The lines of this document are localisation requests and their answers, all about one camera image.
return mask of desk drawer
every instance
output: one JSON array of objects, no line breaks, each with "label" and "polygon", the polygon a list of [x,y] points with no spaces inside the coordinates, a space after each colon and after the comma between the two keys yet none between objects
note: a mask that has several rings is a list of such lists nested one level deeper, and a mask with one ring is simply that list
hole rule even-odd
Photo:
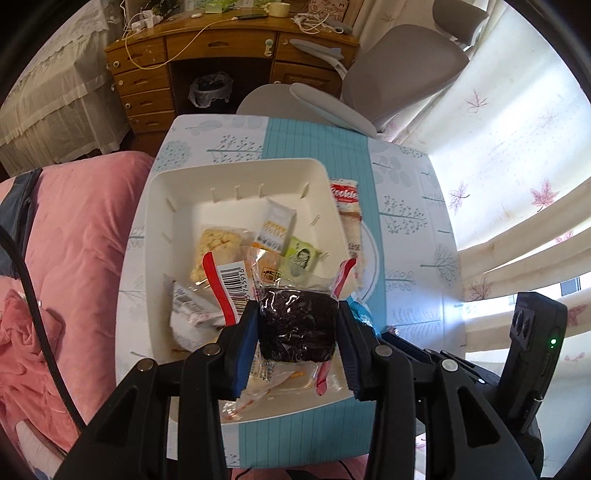
[{"label": "desk drawer", "polygon": [[139,115],[140,113],[161,112],[162,110],[174,110],[170,88],[125,95],[121,97],[121,102],[125,107],[127,116]]},{"label": "desk drawer", "polygon": [[[116,50],[108,51],[107,60],[109,62],[109,68],[113,72],[113,75],[118,73],[128,72],[134,70],[137,67],[131,63],[127,52],[125,51],[125,45],[123,40],[119,40],[121,48]],[[144,40],[141,42],[133,43],[128,45],[129,53],[138,65],[147,67],[148,65],[156,65],[166,61],[166,54],[164,51],[164,40],[162,38],[155,38],[153,40]]]},{"label": "desk drawer", "polygon": [[290,43],[290,40],[292,38],[297,38],[298,40],[311,41],[313,43],[317,43],[318,45],[322,45],[323,47],[340,48],[340,53],[344,57],[344,59],[341,60],[341,63],[345,65],[345,67],[347,68],[351,67],[351,64],[353,63],[353,58],[355,58],[355,52],[357,51],[356,47],[352,47],[351,45],[345,45],[337,41],[325,40],[324,38],[317,38],[313,35],[301,35],[297,33],[282,32],[279,33],[277,53],[275,55],[276,60],[291,61],[293,63],[303,63],[304,65],[315,65],[317,67],[322,67],[325,69],[332,69],[332,67],[324,60],[317,59],[313,55],[310,55],[309,53],[303,52],[295,48]]},{"label": "desk drawer", "polygon": [[[166,37],[168,58],[173,58],[187,46],[194,32],[178,33]],[[273,55],[276,32],[264,30],[205,30],[177,60],[205,57],[266,58]]]},{"label": "desk drawer", "polygon": [[115,84],[119,95],[147,92],[159,88],[170,87],[168,83],[168,69],[160,67],[154,70],[131,70],[115,75]]},{"label": "desk drawer", "polygon": [[271,83],[305,83],[335,97],[339,96],[341,79],[338,73],[308,65],[276,61],[271,72]]},{"label": "desk drawer", "polygon": [[166,131],[176,117],[174,110],[156,113],[144,113],[129,117],[129,123],[135,133]]}]

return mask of dark brown snack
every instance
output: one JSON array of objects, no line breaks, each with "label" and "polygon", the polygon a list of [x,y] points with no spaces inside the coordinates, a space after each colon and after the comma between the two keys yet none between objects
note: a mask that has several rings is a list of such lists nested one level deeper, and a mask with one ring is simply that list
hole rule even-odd
[{"label": "dark brown snack", "polygon": [[329,293],[266,287],[259,318],[261,355],[276,362],[326,362],[336,343],[339,302]]}]

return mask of silver screw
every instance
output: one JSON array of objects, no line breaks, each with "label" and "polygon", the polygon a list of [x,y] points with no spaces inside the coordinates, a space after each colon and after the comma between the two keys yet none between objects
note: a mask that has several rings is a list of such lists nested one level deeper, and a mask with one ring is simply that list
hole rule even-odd
[{"label": "silver screw", "polygon": [[140,372],[147,372],[153,366],[154,366],[154,360],[152,360],[151,358],[142,358],[137,364],[138,370]]},{"label": "silver screw", "polygon": [[390,356],[390,355],[392,355],[392,349],[388,345],[378,345],[375,348],[375,352],[379,356]]},{"label": "silver screw", "polygon": [[203,347],[202,351],[207,356],[213,356],[213,355],[217,355],[219,352],[221,352],[222,347],[220,347],[216,343],[208,343],[206,346]]},{"label": "silver screw", "polygon": [[443,362],[441,362],[441,366],[448,372],[455,372],[457,370],[457,362],[451,358],[446,358]]}]

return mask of chair backrest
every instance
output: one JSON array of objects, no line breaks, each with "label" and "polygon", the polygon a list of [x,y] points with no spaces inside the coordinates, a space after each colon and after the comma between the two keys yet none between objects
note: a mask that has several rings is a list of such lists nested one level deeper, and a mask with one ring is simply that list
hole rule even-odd
[{"label": "chair backrest", "polygon": [[[435,0],[433,15],[441,28],[465,43],[473,34],[461,27],[462,18],[475,25],[482,17],[472,9],[487,18],[462,0]],[[461,18],[454,19],[453,11]],[[467,64],[466,53],[437,31],[398,25],[355,61],[343,79],[342,99],[380,131],[404,108],[452,84]]]}]

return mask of office chair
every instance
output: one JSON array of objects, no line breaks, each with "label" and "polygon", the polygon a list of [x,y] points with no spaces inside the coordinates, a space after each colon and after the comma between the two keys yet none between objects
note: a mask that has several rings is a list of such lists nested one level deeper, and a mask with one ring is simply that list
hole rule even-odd
[{"label": "office chair", "polygon": [[307,120],[375,138],[404,108],[451,85],[468,64],[488,14],[463,0],[435,0],[433,20],[444,32],[418,25],[390,29],[347,71],[335,50],[306,40],[290,43],[331,65],[343,79],[341,100],[303,83],[263,85],[240,104],[240,115]]}]

